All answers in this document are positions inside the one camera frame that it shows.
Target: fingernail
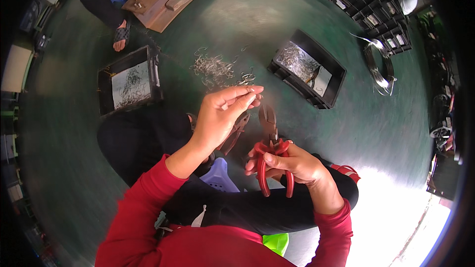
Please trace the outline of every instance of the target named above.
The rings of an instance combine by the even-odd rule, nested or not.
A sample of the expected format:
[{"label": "fingernail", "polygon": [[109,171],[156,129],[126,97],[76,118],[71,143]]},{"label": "fingernail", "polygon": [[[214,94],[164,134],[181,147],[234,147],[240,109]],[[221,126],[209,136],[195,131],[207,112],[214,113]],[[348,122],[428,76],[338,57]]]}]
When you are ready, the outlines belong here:
[{"label": "fingernail", "polygon": [[269,154],[269,153],[265,153],[264,154],[264,160],[266,160],[268,162],[272,162],[272,155]]}]

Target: green bag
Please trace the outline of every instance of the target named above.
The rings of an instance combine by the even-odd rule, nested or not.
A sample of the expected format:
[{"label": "green bag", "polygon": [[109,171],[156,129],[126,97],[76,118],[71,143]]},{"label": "green bag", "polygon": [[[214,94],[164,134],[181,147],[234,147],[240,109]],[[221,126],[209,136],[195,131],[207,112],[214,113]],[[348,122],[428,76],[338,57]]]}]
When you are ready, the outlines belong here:
[{"label": "green bag", "polygon": [[283,257],[287,246],[289,246],[289,234],[262,235],[262,244]]}]

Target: coil of wire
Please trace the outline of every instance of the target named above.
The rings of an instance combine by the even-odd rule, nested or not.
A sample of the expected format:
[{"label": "coil of wire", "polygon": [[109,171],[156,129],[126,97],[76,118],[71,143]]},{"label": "coil of wire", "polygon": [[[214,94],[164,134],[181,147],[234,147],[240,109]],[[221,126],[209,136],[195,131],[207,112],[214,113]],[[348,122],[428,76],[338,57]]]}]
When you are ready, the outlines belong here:
[{"label": "coil of wire", "polygon": [[[392,67],[392,62],[388,51],[384,48],[383,44],[377,39],[365,39],[368,41],[368,44],[364,48],[364,55],[366,57],[366,62],[370,70],[371,76],[375,81],[377,91],[383,95],[392,95],[392,90],[394,87],[394,82],[397,80],[394,77],[394,68]],[[383,77],[381,71],[376,65],[372,47],[375,47],[383,57],[384,66],[386,67],[386,76]]]}]

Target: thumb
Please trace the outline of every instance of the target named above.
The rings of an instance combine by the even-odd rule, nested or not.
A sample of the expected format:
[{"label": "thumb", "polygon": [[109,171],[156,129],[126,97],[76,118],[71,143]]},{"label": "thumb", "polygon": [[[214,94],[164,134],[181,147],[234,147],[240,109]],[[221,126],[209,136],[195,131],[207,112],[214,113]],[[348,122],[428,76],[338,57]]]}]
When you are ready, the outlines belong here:
[{"label": "thumb", "polygon": [[290,157],[280,157],[270,153],[264,154],[265,163],[272,168],[292,170],[294,165],[292,165],[292,158]]},{"label": "thumb", "polygon": [[229,116],[231,116],[232,119],[237,120],[237,118],[247,110],[255,98],[256,95],[254,92],[247,93],[243,97],[236,100],[226,111],[229,113]]}]

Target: pliers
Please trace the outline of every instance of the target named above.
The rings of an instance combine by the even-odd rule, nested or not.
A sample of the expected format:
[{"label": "pliers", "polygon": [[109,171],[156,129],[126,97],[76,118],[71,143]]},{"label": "pliers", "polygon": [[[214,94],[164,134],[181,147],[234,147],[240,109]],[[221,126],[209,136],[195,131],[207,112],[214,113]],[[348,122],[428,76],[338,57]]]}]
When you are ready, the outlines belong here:
[{"label": "pliers", "polygon": [[[269,105],[262,105],[259,109],[259,122],[264,129],[265,134],[268,136],[265,140],[258,142],[254,145],[254,150],[259,153],[258,156],[258,181],[261,187],[262,194],[265,197],[270,196],[270,189],[265,179],[265,161],[264,153],[271,153],[280,157],[288,157],[287,149],[289,148],[289,142],[284,142],[279,138],[276,125],[276,113]],[[287,176],[287,194],[286,197],[290,198],[294,195],[294,175],[290,171],[285,171]]]},{"label": "pliers", "polygon": [[249,121],[249,118],[251,117],[251,114],[246,114],[244,117],[242,117],[241,120],[239,120],[239,122],[237,124],[234,124],[233,128],[231,129],[231,133],[229,133],[228,137],[223,141],[222,144],[220,144],[216,149],[219,151],[222,149],[224,143],[228,140],[228,138],[236,133],[236,135],[234,136],[233,138],[233,141],[231,142],[231,144],[228,146],[228,148],[226,148],[225,150],[221,151],[225,156],[228,155],[229,151],[231,151],[231,149],[234,147],[234,145],[236,144],[239,136],[241,135],[242,132],[244,132],[244,126],[246,126],[247,122]]}]

